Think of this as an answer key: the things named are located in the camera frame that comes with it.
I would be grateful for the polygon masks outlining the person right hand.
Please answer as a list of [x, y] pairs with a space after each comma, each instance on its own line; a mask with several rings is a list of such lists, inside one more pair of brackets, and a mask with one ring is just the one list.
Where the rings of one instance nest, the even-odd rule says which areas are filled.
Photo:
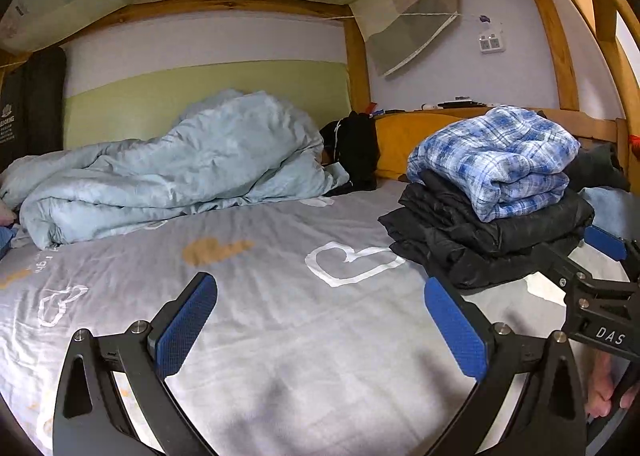
[[614, 377], [622, 368], [623, 361], [599, 350], [593, 350], [592, 355], [585, 411], [588, 417], [601, 418], [611, 413], [615, 390]]

